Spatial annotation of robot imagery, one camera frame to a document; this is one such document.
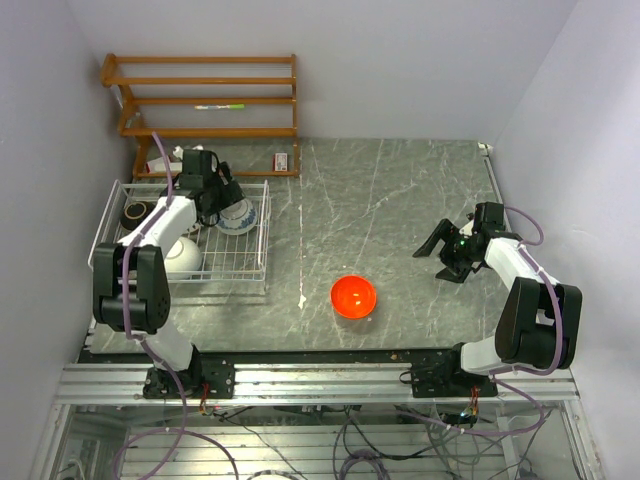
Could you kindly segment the blue floral bowl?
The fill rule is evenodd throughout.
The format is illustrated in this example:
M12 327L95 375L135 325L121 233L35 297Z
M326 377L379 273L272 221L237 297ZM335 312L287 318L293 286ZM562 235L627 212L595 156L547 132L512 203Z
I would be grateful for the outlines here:
M216 228L226 235L239 236L251 231L257 221L256 208L245 198L219 213Z

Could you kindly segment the plain white bowl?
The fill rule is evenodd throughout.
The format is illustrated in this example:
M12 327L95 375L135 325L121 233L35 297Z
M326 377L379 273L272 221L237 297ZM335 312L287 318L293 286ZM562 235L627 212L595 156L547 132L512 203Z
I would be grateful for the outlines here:
M191 278L200 271L202 253L197 244L186 237L180 237L164 258L164 268L170 281Z

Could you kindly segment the brown patterned bowl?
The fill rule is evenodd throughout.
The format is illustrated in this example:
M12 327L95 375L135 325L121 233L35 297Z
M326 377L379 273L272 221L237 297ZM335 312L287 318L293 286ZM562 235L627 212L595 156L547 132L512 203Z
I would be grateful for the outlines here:
M127 205L121 216L120 225L127 231L134 231L153 212L155 204L146 201L136 201Z

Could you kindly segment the orange bowl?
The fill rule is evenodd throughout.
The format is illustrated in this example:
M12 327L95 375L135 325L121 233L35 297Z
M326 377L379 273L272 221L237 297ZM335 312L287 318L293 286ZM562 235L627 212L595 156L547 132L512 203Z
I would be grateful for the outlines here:
M340 316L359 320L368 317L374 311L377 292L368 279L358 275L347 275L332 285L330 302Z

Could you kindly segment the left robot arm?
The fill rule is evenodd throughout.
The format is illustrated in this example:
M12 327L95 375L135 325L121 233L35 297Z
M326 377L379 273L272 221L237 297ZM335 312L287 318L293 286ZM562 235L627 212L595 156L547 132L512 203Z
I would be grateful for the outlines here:
M193 225L240 202L244 193L227 163L209 150L190 149L142 223L93 254L93 317L138 343L152 359L147 398L192 397L203 387L200 352L170 320L165 259Z

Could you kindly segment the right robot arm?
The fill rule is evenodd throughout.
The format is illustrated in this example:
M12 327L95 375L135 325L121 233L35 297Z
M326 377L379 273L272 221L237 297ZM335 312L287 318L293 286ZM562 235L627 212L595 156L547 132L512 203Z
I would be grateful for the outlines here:
M548 376L567 369L574 359L582 292L555 279L532 257L529 242L509 231L507 209L501 203L479 203L463 227L443 219L413 254L438 254L444 266L438 280L462 284L487 268L508 289L491 337L428 353L400 374L416 398L493 397L500 374Z

